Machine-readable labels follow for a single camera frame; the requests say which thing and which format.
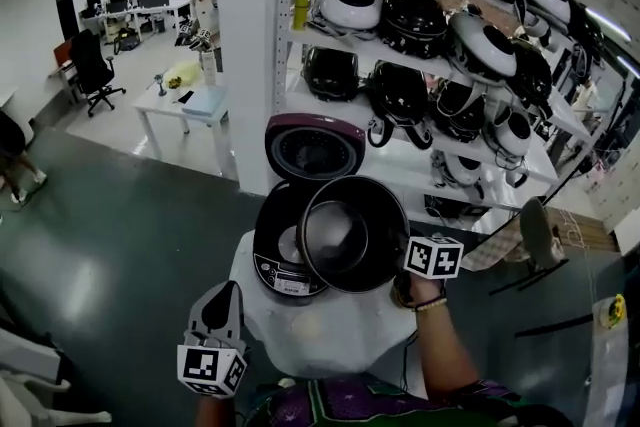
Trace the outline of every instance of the green floor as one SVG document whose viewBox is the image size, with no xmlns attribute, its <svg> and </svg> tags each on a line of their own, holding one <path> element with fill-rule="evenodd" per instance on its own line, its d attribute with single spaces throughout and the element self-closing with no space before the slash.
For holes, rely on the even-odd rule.
<svg viewBox="0 0 640 427">
<path fill-rule="evenodd" d="M 5 302 L 36 334 L 50 333 L 73 362 L 74 385 L 85 402 L 112 412 L 115 425 L 192 425 L 196 397 L 176 381 L 176 345 L 193 302 L 227 278 L 262 199 L 239 193 L 234 182 L 53 130 L 38 135 L 30 154 L 49 182 L 22 211 L 5 212 Z M 570 256 L 568 265 L 525 292 L 488 297 L 488 290 L 525 273 L 523 265 L 500 264 L 463 272 L 449 297 L 483 375 L 580 424 L 590 326 L 513 338 L 521 329 L 588 313 L 584 258 Z M 619 259 L 591 261 L 598 295 L 618 291 Z M 252 345 L 242 404 L 253 385 L 279 375 L 260 344 Z M 397 366 L 398 375 L 400 357 L 396 349 L 383 362 Z"/>
</svg>

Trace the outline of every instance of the person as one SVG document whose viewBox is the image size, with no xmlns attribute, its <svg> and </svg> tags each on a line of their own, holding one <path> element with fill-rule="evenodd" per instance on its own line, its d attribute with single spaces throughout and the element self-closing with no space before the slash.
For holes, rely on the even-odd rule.
<svg viewBox="0 0 640 427">
<path fill-rule="evenodd" d="M 33 175 L 33 181 L 44 184 L 47 175 L 40 171 L 27 157 L 24 133 L 18 124 L 0 110 L 0 189 L 6 183 L 11 190 L 11 201 L 19 205 L 27 199 L 27 191 L 21 189 L 9 174 L 14 164 L 21 164 Z"/>
<path fill-rule="evenodd" d="M 458 339 L 441 282 L 403 273 L 394 282 L 399 302 L 416 311 L 417 341 L 428 400 L 405 393 L 371 375 L 274 385 L 244 423 L 256 426 L 358 425 L 406 427 L 569 427 L 548 406 L 531 405 L 503 386 L 480 380 Z M 202 398 L 196 427 L 234 425 L 232 400 Z"/>
<path fill-rule="evenodd" d="M 578 87 L 575 93 L 575 101 L 571 104 L 571 107 L 574 110 L 579 110 L 582 112 L 577 112 L 576 115 L 578 118 L 584 123 L 590 118 L 591 113 L 588 112 L 589 103 L 593 98 L 598 97 L 598 88 L 594 84 L 591 77 L 588 77 L 581 86 Z"/>
<path fill-rule="evenodd" d="M 204 29 L 211 33 L 211 45 L 216 60 L 216 70 L 222 73 L 222 47 L 220 44 L 220 16 L 218 0 L 190 0 L 191 19 L 194 21 L 191 34 Z"/>
</svg>

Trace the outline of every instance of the fluorescent light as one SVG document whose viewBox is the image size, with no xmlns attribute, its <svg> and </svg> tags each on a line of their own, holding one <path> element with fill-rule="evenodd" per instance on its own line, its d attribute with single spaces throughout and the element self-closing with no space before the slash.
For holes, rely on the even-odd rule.
<svg viewBox="0 0 640 427">
<path fill-rule="evenodd" d="M 636 70 L 633 66 L 631 66 L 624 57 L 618 56 L 618 61 L 622 63 L 622 66 L 624 66 L 627 70 L 633 73 L 637 79 L 640 79 L 640 73 L 638 72 L 638 70 Z"/>
<path fill-rule="evenodd" d="M 629 33 L 627 31 L 625 31 L 622 27 L 616 25 L 615 23 L 613 23 L 611 20 L 608 20 L 607 18 L 605 18 L 604 16 L 602 16 L 601 14 L 596 13 L 593 9 L 591 8 L 587 8 L 587 13 L 589 13 L 589 15 L 593 18 L 595 18 L 596 20 L 598 20 L 599 22 L 605 24 L 607 27 L 609 27 L 609 29 L 611 29 L 614 32 L 617 32 L 618 34 L 620 34 L 620 36 L 622 36 L 625 40 L 627 41 L 631 41 L 631 36 L 629 36 Z"/>
</svg>

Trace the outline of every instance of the phone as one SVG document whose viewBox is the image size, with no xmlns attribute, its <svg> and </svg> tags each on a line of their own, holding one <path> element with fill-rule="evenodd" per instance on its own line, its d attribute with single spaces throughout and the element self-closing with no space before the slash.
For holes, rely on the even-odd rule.
<svg viewBox="0 0 640 427">
<path fill-rule="evenodd" d="M 189 91 L 187 94 L 179 98 L 178 102 L 187 103 L 189 101 L 189 98 L 191 98 L 192 96 L 193 96 L 193 91 Z"/>
</svg>

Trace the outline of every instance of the purple rice cooker lid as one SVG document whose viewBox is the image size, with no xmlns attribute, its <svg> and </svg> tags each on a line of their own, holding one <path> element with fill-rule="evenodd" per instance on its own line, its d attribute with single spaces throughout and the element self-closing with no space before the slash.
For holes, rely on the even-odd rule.
<svg viewBox="0 0 640 427">
<path fill-rule="evenodd" d="M 265 131 L 269 165 L 285 180 L 322 183 L 355 174 L 366 134 L 345 121 L 316 114 L 272 116 Z"/>
</svg>

